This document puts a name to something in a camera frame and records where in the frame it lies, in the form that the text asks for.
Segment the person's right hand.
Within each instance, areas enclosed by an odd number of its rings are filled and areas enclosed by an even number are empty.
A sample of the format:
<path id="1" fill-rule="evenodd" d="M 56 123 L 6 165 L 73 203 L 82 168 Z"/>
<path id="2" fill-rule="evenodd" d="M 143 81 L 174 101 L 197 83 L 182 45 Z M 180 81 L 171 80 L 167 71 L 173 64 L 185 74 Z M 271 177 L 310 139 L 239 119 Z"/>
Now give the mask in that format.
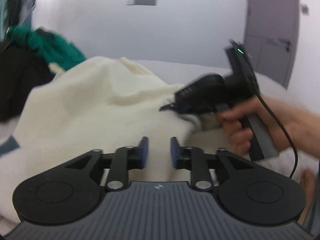
<path id="1" fill-rule="evenodd" d="M 268 111 L 268 113 L 275 120 L 277 125 L 280 127 L 282 132 L 284 133 L 286 139 L 288 140 L 290 146 L 297 156 L 297 149 L 291 140 L 288 132 L 286 131 L 284 125 L 280 122 L 280 120 L 276 117 L 276 115 L 271 111 L 270 107 L 266 104 L 266 102 L 262 99 L 261 96 L 258 96 L 259 101 Z M 263 160 L 268 158 L 274 158 L 279 155 L 279 151 L 273 144 L 272 137 L 261 120 L 261 118 L 257 114 L 249 114 L 240 119 L 240 122 L 243 128 L 250 128 L 253 132 L 253 138 L 251 140 L 251 148 L 248 150 L 250 159 L 252 161 Z"/>

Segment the person's right forearm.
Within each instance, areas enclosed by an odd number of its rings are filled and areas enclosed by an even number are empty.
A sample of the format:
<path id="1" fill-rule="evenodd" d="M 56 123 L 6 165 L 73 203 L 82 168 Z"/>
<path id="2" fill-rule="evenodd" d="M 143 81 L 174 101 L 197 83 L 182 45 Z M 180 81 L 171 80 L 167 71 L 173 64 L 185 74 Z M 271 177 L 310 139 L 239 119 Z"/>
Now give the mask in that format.
<path id="1" fill-rule="evenodd" d="M 299 150 L 319 159 L 319 114 L 292 107 L 289 135 Z"/>

